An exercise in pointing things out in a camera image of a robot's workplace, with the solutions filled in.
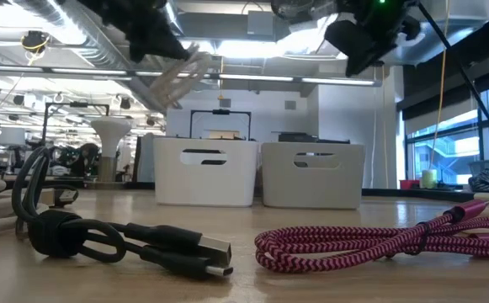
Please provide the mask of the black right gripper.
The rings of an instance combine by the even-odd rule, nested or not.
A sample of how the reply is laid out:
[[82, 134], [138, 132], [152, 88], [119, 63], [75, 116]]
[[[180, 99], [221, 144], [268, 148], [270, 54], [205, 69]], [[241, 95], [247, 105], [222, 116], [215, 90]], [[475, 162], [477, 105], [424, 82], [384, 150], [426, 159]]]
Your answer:
[[288, 22], [318, 20], [333, 13], [349, 13], [354, 21], [331, 23], [324, 38], [347, 56], [345, 76], [359, 75], [384, 54], [377, 41], [395, 40], [399, 33], [415, 40], [420, 22], [409, 11], [420, 0], [271, 0], [272, 12]]

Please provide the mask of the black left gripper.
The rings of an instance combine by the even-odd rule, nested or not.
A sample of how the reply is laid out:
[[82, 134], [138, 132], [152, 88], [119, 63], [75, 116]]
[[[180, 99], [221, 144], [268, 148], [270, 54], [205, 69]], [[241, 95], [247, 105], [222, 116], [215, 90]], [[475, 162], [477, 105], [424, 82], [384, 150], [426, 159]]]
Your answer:
[[146, 55], [188, 60], [190, 53], [171, 31], [162, 9], [167, 0], [78, 0], [96, 13], [104, 26], [113, 26], [130, 42], [130, 59]]

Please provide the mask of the grey ceiling box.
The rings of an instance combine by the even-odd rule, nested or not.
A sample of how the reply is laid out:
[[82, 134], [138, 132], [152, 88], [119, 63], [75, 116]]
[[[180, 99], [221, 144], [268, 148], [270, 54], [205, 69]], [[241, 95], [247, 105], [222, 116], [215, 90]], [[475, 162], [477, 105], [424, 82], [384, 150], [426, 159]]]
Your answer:
[[273, 36], [274, 15], [271, 12], [249, 11], [247, 13], [247, 33], [249, 35]]

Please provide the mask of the tan box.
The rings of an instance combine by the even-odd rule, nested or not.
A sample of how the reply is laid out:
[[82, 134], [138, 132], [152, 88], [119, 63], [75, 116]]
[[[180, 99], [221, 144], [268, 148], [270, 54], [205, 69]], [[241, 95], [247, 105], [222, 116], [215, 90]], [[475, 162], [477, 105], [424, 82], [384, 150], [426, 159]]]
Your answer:
[[241, 140], [240, 132], [234, 130], [210, 130], [208, 138], [213, 140]]

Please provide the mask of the black flat device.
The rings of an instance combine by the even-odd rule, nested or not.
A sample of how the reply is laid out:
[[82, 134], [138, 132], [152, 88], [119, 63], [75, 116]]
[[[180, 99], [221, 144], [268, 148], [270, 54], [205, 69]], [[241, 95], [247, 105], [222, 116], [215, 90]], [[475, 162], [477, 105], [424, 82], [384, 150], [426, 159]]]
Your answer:
[[300, 142], [300, 143], [328, 143], [328, 144], [349, 144], [350, 140], [328, 140], [318, 136], [308, 135], [301, 132], [281, 132], [278, 137], [279, 142]]

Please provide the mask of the person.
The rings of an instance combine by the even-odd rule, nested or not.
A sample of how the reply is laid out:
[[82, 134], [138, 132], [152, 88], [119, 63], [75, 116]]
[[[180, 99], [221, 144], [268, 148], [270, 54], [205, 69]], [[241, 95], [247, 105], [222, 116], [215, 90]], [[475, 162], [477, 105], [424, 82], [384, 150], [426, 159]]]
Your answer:
[[72, 177], [85, 178], [90, 174], [94, 160], [98, 155], [98, 146], [94, 143], [86, 143], [79, 147], [78, 157], [69, 166]]

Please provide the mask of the white plastic bin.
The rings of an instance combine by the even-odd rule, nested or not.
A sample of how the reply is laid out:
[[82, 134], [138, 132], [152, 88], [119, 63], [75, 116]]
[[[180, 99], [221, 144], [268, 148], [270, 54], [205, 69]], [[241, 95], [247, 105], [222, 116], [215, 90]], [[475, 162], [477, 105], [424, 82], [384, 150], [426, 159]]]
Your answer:
[[256, 141], [159, 137], [153, 146], [158, 204], [252, 205], [258, 165]]

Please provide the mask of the light grey plastic bin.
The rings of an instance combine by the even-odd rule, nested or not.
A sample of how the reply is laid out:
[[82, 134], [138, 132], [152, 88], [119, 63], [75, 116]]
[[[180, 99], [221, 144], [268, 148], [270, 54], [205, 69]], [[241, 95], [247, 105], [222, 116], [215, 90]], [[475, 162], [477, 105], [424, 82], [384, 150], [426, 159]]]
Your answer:
[[263, 203], [274, 208], [356, 210], [365, 147], [357, 144], [262, 144]]

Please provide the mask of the white rectangular lampshade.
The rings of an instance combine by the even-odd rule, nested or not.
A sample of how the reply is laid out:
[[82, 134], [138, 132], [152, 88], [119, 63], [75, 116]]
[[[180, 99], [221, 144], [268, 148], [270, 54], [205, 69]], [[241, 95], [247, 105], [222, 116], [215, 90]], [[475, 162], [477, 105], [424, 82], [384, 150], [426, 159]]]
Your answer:
[[25, 129], [19, 127], [3, 127], [0, 130], [1, 146], [24, 146]]

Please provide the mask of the yellow-green cup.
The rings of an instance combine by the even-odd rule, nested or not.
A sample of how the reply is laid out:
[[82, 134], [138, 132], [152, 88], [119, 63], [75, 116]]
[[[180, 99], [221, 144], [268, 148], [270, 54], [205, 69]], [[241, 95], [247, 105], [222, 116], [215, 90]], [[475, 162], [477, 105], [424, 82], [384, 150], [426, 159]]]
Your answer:
[[437, 187], [437, 171], [435, 169], [427, 169], [422, 171], [420, 179], [421, 189], [435, 189]]

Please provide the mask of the grey storage tub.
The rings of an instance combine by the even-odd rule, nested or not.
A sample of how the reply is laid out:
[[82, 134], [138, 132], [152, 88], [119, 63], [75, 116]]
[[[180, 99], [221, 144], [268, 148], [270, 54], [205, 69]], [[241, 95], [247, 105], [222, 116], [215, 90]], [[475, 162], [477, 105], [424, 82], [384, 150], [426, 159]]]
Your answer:
[[469, 169], [473, 176], [478, 175], [485, 169], [489, 169], [489, 160], [476, 161], [469, 163]]

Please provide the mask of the black-white striped cloth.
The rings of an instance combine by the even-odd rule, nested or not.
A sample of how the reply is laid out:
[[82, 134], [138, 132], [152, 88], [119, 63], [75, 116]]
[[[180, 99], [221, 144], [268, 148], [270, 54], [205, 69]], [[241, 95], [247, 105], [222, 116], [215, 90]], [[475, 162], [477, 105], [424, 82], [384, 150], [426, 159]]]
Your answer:
[[489, 168], [469, 178], [470, 190], [474, 193], [489, 193]]

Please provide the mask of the black frame stand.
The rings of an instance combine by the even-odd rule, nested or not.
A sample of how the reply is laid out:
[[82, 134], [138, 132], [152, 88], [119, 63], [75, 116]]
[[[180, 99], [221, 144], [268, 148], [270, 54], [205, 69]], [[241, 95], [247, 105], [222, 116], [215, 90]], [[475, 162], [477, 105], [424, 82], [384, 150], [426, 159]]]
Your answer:
[[229, 109], [212, 109], [212, 110], [204, 110], [204, 109], [191, 109], [189, 115], [189, 138], [193, 137], [193, 128], [194, 128], [194, 115], [196, 113], [207, 113], [214, 115], [230, 115], [230, 114], [245, 114], [248, 117], [247, 124], [247, 136], [246, 139], [251, 141], [251, 125], [252, 125], [252, 112], [249, 111], [234, 111]]
[[78, 109], [85, 109], [89, 107], [93, 108], [104, 108], [105, 109], [105, 115], [102, 117], [108, 117], [109, 116], [109, 110], [110, 106], [108, 104], [90, 104], [86, 102], [79, 102], [79, 101], [72, 101], [72, 102], [63, 102], [63, 103], [56, 103], [56, 102], [50, 102], [45, 104], [45, 112], [44, 112], [44, 120], [43, 120], [43, 125], [42, 125], [42, 138], [40, 141], [41, 147], [45, 149], [44, 155], [46, 157], [46, 162], [48, 166], [51, 165], [53, 161], [53, 151], [51, 150], [50, 147], [47, 147], [46, 144], [46, 133], [47, 133], [47, 128], [48, 128], [48, 119], [50, 118], [50, 107], [51, 106], [56, 106], [58, 109], [60, 109], [63, 106], [67, 106], [70, 108], [78, 108]]

